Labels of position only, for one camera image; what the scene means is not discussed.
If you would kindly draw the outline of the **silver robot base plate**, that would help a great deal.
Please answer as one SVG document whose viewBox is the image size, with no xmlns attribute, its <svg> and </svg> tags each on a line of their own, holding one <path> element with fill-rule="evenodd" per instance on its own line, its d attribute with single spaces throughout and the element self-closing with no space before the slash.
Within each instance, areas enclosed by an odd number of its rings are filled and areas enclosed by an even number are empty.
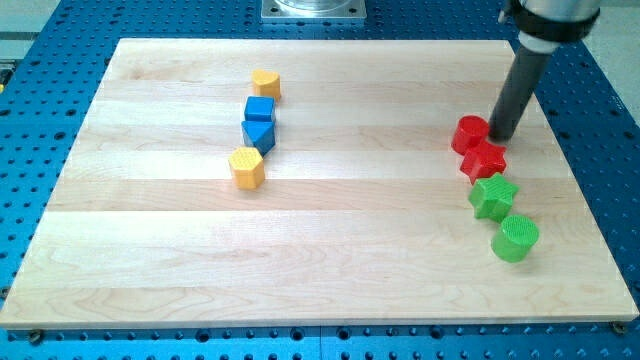
<svg viewBox="0 0 640 360">
<path fill-rule="evenodd" d="M 365 0 L 262 0 L 263 20 L 361 20 L 367 17 Z"/>
</svg>

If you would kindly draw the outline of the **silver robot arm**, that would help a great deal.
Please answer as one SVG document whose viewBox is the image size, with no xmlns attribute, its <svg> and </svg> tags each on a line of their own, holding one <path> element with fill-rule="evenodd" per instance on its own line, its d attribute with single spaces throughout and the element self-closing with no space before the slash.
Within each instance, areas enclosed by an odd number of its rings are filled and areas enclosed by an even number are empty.
<svg viewBox="0 0 640 360">
<path fill-rule="evenodd" d="M 585 38 L 600 16 L 601 0 L 505 0 L 498 22 L 511 19 L 529 51 L 552 54 Z"/>
</svg>

